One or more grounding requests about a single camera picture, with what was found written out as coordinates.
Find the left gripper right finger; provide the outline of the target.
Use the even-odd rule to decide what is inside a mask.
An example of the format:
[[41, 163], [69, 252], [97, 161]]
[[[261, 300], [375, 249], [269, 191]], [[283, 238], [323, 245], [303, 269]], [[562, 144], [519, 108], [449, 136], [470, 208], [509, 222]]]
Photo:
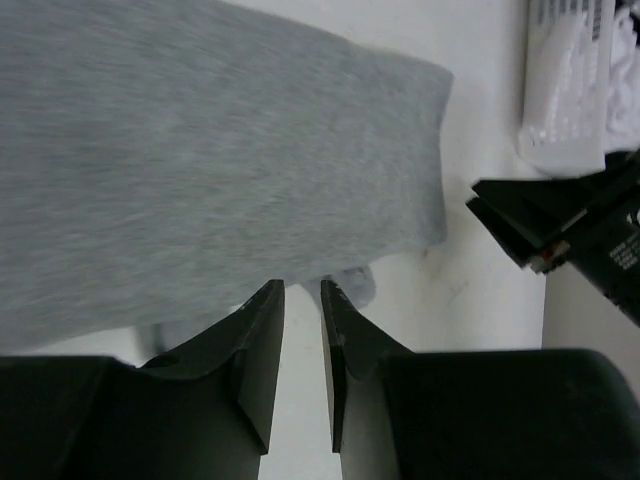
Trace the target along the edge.
[[416, 353], [321, 284], [346, 479], [635, 479], [639, 406], [584, 349]]

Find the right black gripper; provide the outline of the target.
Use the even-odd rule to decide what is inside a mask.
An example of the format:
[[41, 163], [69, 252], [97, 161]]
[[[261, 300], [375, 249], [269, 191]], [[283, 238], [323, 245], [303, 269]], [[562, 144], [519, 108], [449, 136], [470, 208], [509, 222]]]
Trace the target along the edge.
[[605, 163], [574, 178], [479, 180], [466, 206], [519, 267], [571, 265], [638, 324], [639, 153]]

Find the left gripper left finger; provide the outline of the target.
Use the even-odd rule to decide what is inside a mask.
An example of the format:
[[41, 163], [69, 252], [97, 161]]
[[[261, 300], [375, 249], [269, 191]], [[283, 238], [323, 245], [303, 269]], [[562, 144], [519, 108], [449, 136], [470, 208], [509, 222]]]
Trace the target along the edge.
[[285, 288], [135, 367], [106, 356], [1, 360], [5, 479], [254, 479], [269, 449]]

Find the grey tank top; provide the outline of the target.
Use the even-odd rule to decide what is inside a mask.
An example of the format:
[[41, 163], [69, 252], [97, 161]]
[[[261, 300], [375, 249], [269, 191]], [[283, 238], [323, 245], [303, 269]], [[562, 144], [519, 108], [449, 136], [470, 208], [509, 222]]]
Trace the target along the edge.
[[1, 348], [159, 353], [266, 281], [357, 307], [445, 239], [453, 76], [223, 1], [1, 5]]

